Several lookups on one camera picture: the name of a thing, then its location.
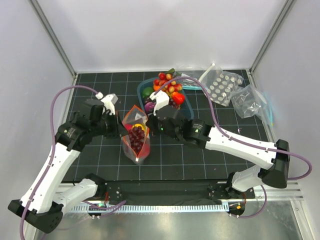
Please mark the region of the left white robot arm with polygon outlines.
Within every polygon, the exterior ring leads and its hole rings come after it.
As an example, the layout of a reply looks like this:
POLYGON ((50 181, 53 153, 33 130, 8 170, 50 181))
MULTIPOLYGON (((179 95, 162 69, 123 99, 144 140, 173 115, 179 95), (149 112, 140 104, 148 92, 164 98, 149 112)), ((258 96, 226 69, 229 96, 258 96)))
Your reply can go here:
POLYGON ((107 139, 127 135, 115 109, 114 94, 86 99, 72 120, 59 126, 48 158, 36 180, 21 199, 12 200, 8 209, 45 234, 57 228, 64 214, 78 203, 93 198, 101 200, 107 193, 106 181, 90 173, 80 183, 61 194, 56 191, 71 164, 93 138, 107 139))

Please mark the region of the orange zipper clear bag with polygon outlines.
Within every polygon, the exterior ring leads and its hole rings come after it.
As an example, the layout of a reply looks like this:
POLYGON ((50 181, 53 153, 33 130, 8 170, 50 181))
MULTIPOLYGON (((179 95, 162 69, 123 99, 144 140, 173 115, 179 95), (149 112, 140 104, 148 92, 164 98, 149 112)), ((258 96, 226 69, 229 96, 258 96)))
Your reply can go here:
POLYGON ((122 124, 128 134, 121 138, 124 155, 135 164, 141 165, 150 154, 150 129, 147 115, 134 105, 125 115, 122 124))

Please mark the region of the yellow pear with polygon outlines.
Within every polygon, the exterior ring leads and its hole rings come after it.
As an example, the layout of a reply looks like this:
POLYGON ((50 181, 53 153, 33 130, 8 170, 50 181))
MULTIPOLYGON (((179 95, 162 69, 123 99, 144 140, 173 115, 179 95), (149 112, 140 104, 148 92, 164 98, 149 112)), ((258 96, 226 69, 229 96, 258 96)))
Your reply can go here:
POLYGON ((133 128, 138 128, 138 129, 141 129, 141 130, 143 130, 143 131, 145 131, 145 126, 144 125, 142 125, 142 124, 140 124, 140 123, 136 123, 136 124, 134 124, 133 126, 132 126, 132 129, 133 128))

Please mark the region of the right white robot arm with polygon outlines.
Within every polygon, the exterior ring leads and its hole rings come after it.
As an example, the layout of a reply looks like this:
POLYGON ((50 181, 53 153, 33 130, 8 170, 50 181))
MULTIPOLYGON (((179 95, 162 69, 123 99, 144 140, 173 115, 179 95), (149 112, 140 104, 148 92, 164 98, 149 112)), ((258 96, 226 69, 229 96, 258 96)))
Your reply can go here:
POLYGON ((241 136, 200 119, 188 119, 178 109, 169 105, 147 115, 146 125, 154 135, 164 134, 180 144, 219 151, 247 160, 254 166, 229 174, 227 182, 213 187, 213 194, 221 199, 235 199, 247 190, 265 184, 276 189, 285 189, 288 183, 290 157, 287 141, 276 143, 258 141, 241 136))

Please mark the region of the purple grape bunch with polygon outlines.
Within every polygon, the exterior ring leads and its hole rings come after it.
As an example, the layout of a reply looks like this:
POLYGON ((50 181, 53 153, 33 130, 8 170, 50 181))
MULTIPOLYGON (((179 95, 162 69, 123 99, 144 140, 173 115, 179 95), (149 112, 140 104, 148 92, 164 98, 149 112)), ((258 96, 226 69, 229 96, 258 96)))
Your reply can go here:
POLYGON ((142 149, 145 141, 145 131, 138 128, 133 128, 131 132, 128 132, 130 146, 133 151, 138 155, 142 149))

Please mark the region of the red apple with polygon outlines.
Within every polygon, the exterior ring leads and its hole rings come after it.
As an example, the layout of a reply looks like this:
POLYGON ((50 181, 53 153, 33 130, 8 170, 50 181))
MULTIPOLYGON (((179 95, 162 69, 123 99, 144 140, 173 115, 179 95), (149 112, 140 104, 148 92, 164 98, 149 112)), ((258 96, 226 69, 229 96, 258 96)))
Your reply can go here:
POLYGON ((146 158, 150 154, 150 144, 145 142, 139 152, 140 158, 146 158))

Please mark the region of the pink dragon fruit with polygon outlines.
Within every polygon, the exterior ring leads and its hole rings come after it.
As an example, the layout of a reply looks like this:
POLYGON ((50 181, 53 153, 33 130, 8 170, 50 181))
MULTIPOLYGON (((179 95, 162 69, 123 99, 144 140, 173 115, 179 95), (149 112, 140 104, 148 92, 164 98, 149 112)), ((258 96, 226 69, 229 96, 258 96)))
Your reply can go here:
POLYGON ((128 132, 131 132, 131 131, 132 131, 132 129, 133 129, 133 125, 132 125, 132 124, 127 123, 127 124, 125 124, 125 128, 126 128, 126 130, 127 130, 128 132))

